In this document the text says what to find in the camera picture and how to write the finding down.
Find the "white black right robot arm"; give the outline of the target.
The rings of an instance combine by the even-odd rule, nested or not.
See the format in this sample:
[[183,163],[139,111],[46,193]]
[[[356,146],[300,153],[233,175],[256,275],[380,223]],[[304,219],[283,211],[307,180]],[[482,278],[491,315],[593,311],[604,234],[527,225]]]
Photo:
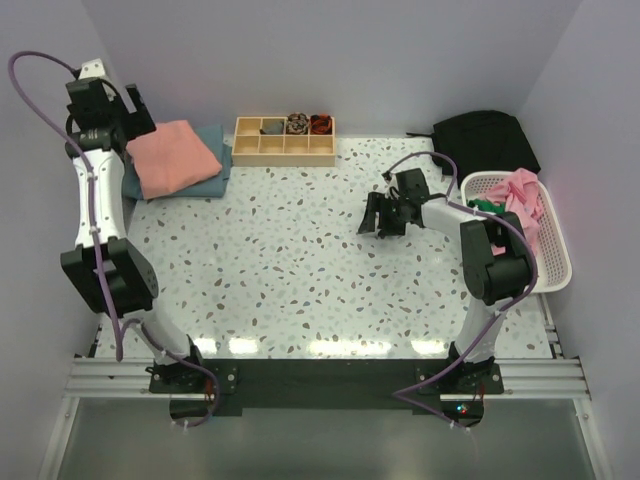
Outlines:
[[469,392],[491,372],[496,341],[508,310],[534,289],[538,270],[519,217],[491,214],[456,203],[446,194],[432,194],[419,168],[383,174],[386,190],[368,194],[360,234],[399,237],[416,225],[458,241],[462,272],[471,300],[447,366],[402,394],[428,385]]

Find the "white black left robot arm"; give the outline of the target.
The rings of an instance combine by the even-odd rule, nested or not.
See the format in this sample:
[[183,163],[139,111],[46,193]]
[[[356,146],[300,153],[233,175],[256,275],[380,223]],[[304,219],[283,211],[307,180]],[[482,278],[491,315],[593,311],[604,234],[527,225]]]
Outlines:
[[66,89],[65,150],[77,176],[80,219],[74,248],[60,256],[62,269],[89,308],[110,320],[118,360],[132,330],[152,352],[148,372],[155,381],[196,392],[206,383],[207,368],[193,340],[157,309],[157,276],[128,239],[124,221],[127,144],[153,132],[153,120],[135,85],[126,88],[135,111],[100,77],[71,81]]

